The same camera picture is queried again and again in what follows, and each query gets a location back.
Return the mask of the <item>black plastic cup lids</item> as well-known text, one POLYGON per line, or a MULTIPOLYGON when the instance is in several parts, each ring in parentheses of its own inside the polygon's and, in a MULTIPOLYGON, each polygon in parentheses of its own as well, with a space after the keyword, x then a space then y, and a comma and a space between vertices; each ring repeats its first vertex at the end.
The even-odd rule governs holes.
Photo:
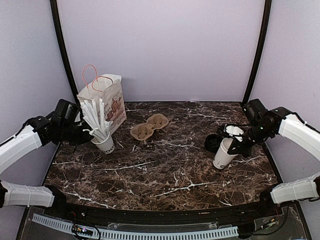
POLYGON ((208 152, 216 153, 220 147, 223 137, 218 134, 209 134, 204 142, 204 147, 208 152))

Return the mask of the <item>bundle of straws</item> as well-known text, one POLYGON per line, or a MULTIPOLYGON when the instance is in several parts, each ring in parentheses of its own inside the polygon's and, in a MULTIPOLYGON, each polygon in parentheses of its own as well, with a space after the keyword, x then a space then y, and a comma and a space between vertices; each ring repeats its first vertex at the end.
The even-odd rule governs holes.
POLYGON ((101 98, 98 101, 84 100, 80 103, 83 119, 91 130, 86 130, 97 141, 103 142, 111 136, 112 121, 105 119, 105 103, 101 98))

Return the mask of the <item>paper cup holding straws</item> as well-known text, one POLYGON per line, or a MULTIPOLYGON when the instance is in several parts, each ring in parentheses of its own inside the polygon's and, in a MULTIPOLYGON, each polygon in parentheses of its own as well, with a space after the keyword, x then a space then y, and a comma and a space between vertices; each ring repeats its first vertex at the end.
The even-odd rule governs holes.
POLYGON ((111 154, 115 150, 115 144, 111 135, 103 141, 98 141, 98 139, 94 137, 91 142, 105 154, 111 154))

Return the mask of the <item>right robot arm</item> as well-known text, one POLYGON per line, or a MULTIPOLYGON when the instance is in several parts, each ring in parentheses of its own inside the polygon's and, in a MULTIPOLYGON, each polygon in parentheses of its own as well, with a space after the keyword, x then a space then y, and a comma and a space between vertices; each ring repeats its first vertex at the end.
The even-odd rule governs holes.
MULTIPOLYGON (((252 147, 268 138, 280 135, 296 143, 317 160, 320 159, 320 132, 308 125, 296 113, 284 107, 268 110, 259 99, 250 100, 242 107, 249 120, 244 133, 233 134, 227 153, 249 157, 252 147)), ((274 186, 267 197, 255 205, 255 213, 266 217, 275 204, 295 200, 317 201, 320 199, 320 174, 280 183, 274 186)))

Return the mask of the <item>white paper takeout bag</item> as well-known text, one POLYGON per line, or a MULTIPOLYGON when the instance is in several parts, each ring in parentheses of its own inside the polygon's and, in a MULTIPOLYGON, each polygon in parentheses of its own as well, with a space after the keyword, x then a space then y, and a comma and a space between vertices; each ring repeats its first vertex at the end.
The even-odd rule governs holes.
POLYGON ((112 122, 110 133, 113 134, 127 119, 124 95, 122 90, 122 76, 116 74, 98 75, 95 70, 92 82, 85 83, 85 87, 78 93, 79 102, 85 100, 95 102, 97 112, 100 113, 99 100, 104 103, 104 119, 112 122))

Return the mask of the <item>white paper coffee cup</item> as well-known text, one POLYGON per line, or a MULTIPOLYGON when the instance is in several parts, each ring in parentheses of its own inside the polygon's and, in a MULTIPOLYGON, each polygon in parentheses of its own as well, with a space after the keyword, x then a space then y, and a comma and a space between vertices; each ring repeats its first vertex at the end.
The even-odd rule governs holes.
POLYGON ((232 138, 224 138, 214 156, 213 166, 217 169, 223 169, 227 166, 237 154, 228 154, 229 147, 233 142, 232 138))

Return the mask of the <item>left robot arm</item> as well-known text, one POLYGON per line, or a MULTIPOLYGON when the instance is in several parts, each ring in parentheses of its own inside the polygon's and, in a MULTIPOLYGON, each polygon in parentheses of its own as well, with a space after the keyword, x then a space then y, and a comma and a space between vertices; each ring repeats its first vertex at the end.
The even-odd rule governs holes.
POLYGON ((33 170, 44 173, 44 166, 32 167, 41 158, 51 164, 47 145, 68 143, 78 147, 91 141, 87 124, 82 121, 63 125, 53 123, 44 116, 36 116, 23 123, 21 129, 0 144, 0 206, 40 206, 51 208, 60 218, 71 213, 66 195, 53 185, 37 180, 38 174, 27 180, 33 170))

